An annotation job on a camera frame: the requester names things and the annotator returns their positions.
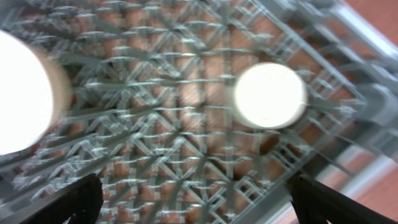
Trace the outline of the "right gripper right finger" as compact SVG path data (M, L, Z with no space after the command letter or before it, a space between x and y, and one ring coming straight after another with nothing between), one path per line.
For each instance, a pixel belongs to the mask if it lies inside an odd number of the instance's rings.
M289 192L300 224L397 224L307 175L289 180Z

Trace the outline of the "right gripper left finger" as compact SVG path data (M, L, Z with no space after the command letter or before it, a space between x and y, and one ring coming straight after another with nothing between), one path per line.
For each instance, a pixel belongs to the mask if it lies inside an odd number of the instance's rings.
M16 224L95 224L103 205L100 178L89 174L12 216Z

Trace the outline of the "white cup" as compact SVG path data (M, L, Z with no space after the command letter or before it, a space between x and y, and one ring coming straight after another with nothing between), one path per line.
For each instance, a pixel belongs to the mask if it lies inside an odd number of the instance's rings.
M250 128L286 128L302 117L308 100L303 79L279 63L258 63L247 68L231 89L234 117Z

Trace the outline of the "white bowl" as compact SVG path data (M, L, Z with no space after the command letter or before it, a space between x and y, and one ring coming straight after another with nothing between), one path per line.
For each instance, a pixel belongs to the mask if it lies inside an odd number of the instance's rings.
M1 32L1 154L33 146L66 115L72 86L47 55Z

